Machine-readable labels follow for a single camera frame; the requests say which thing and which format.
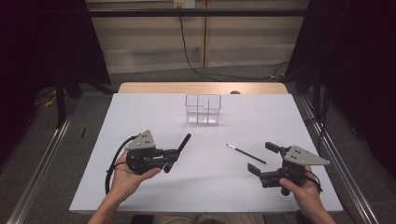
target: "wall outlet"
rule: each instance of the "wall outlet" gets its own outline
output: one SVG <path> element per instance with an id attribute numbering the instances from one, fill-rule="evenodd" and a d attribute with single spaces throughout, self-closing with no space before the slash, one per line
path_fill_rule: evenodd
<path id="1" fill-rule="evenodd" d="M 184 0 L 174 0 L 174 8 L 184 8 Z"/>
<path id="2" fill-rule="evenodd" d="M 184 8 L 195 8 L 195 0 L 185 0 Z"/>

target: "marker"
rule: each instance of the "marker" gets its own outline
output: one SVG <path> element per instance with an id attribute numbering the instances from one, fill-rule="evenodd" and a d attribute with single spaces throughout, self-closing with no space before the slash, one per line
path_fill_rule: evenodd
<path id="1" fill-rule="evenodd" d="M 230 147 L 230 148 L 232 148 L 232 149 L 235 149 L 236 151 L 238 151 L 238 152 L 240 152 L 240 153 L 242 153 L 242 154 L 245 154 L 245 155 L 249 156 L 250 158 L 253 158 L 253 159 L 256 160 L 256 161 L 260 161 L 260 162 L 262 162 L 262 163 L 264 163 L 264 164 L 267 164 L 267 162 L 262 161 L 262 160 L 260 160 L 259 158 L 254 157 L 254 156 L 252 156 L 252 155 L 250 155 L 250 154 L 248 154 L 248 153 L 242 151 L 242 150 L 239 149 L 239 148 L 233 147 L 233 146 L 231 146 L 230 144 L 226 144 L 226 146 L 227 146 L 227 147 Z"/>

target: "gray floor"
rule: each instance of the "gray floor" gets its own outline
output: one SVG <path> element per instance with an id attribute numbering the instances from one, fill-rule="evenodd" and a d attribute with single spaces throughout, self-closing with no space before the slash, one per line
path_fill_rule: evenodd
<path id="1" fill-rule="evenodd" d="M 231 76 L 267 77 L 273 73 L 273 66 L 252 65 L 233 67 L 213 67 L 200 71 Z M 213 76 L 221 81 L 273 81 L 272 79 L 247 80 L 241 78 Z M 117 89 L 125 81 L 213 81 L 196 75 L 190 69 L 142 72 L 135 74 L 118 74 L 111 76 L 112 89 Z M 89 217 L 68 212 L 74 193 L 78 187 L 87 161 L 91 155 L 97 135 L 100 132 L 106 111 L 111 102 L 111 95 L 105 95 L 89 86 L 81 85 L 84 90 L 82 98 L 75 100 L 66 96 L 67 107 L 77 105 L 70 120 L 64 139 L 50 161 L 49 169 L 39 185 L 37 194 L 25 216 L 24 223 L 86 223 Z M 303 119 L 308 119 L 301 103 L 302 95 L 295 94 L 294 83 L 287 84 L 293 93 L 297 106 L 301 109 Z M 48 96 L 37 99 L 40 103 Z M 35 116 L 24 136 L 15 146 L 3 165 L 0 176 L 0 223 L 6 223 L 18 200 L 24 193 L 41 158 L 46 153 L 57 123 L 56 105 L 36 108 Z M 394 223 L 396 220 L 396 181 L 384 167 L 373 157 L 363 139 L 351 131 L 349 120 L 331 101 L 328 111 L 326 129 L 338 149 L 347 169 L 358 184 L 369 207 L 373 209 L 378 223 Z M 314 143 L 318 141 L 312 123 L 307 124 Z M 323 157 L 328 157 L 321 146 Z M 349 196 L 343 179 L 334 166 L 327 168 L 328 174 L 344 204 L 345 211 L 332 214 L 338 223 L 363 223 L 356 202 Z M 295 223 L 293 214 L 266 215 L 267 223 Z M 114 223 L 129 223 L 131 215 L 117 214 Z"/>

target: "wall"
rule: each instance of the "wall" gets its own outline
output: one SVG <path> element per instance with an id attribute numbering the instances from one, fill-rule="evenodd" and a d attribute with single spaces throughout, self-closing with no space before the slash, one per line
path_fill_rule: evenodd
<path id="1" fill-rule="evenodd" d="M 307 0 L 196 0 L 197 8 L 306 8 Z M 87 0 L 88 8 L 173 8 L 173 1 Z M 303 18 L 183 18 L 191 65 L 280 63 Z M 92 18 L 110 74 L 186 68 L 178 18 Z"/>

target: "black pen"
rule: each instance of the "black pen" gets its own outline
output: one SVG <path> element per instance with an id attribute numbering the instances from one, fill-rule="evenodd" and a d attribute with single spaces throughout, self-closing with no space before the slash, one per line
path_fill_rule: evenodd
<path id="1" fill-rule="evenodd" d="M 253 159 L 256 160 L 256 161 L 260 161 L 260 162 L 262 162 L 262 163 L 264 163 L 264 164 L 267 164 L 267 162 L 262 161 L 262 160 L 260 160 L 259 158 L 254 157 L 254 156 L 252 156 L 252 155 L 250 155 L 250 154 L 248 154 L 248 153 L 242 151 L 242 150 L 239 149 L 239 148 L 233 147 L 233 146 L 231 146 L 230 144 L 226 144 L 226 146 L 227 146 L 227 147 L 230 147 L 230 148 L 232 148 L 232 149 L 235 149 L 236 151 L 238 151 L 238 152 L 240 152 L 240 153 L 242 153 L 242 154 L 245 154 L 245 155 L 249 156 L 250 158 L 253 158 Z"/>

